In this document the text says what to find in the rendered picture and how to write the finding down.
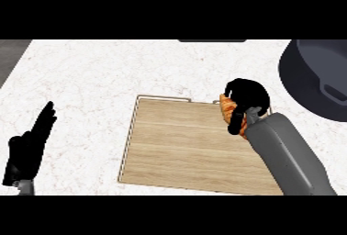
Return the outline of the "dark grey counter strip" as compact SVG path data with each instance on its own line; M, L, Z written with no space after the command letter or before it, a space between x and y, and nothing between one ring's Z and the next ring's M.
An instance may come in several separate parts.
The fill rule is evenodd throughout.
M0 39L0 87L23 58L32 39Z

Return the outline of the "orange-brown croissant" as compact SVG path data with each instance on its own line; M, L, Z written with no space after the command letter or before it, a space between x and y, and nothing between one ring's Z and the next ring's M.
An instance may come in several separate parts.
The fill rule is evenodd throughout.
M224 120L226 124L231 124L232 113L234 113L237 106L238 106L237 102L229 97L226 97L225 94L221 94L221 109L222 109ZM244 138L247 138L246 129L247 129L247 117L243 118L241 129L240 129L240 135Z

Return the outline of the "dark flat object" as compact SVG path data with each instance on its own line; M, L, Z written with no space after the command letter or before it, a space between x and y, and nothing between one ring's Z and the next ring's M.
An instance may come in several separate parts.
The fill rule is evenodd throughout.
M229 43L243 43L247 41L247 39L179 39L181 42L204 42L204 43L224 43L224 42L229 42Z

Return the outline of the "pale wooden tray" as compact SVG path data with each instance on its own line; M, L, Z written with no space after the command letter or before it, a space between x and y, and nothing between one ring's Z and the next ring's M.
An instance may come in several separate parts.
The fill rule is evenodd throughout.
M280 196L243 136L228 133L219 103L139 95L119 181L237 195Z

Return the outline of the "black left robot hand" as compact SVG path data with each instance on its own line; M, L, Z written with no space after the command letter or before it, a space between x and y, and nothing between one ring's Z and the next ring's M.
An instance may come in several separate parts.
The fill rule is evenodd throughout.
M6 165L4 185L14 186L15 182L35 180L40 167L45 145L58 120L55 103L48 102L33 129L23 136L9 139L9 161Z

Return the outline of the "dark grey pot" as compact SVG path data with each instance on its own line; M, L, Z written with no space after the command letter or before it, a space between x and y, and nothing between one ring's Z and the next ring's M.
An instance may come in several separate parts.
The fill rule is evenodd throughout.
M347 122L347 39L293 39L278 72L297 103L319 117Z

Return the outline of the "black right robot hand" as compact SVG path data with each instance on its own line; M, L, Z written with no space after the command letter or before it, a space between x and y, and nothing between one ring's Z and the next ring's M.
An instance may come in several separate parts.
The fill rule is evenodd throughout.
M249 108L260 107L257 115L262 117L271 107L271 97L263 85L259 82L243 78L237 78L228 83L224 94L237 103L228 131L232 135L238 135L244 114Z

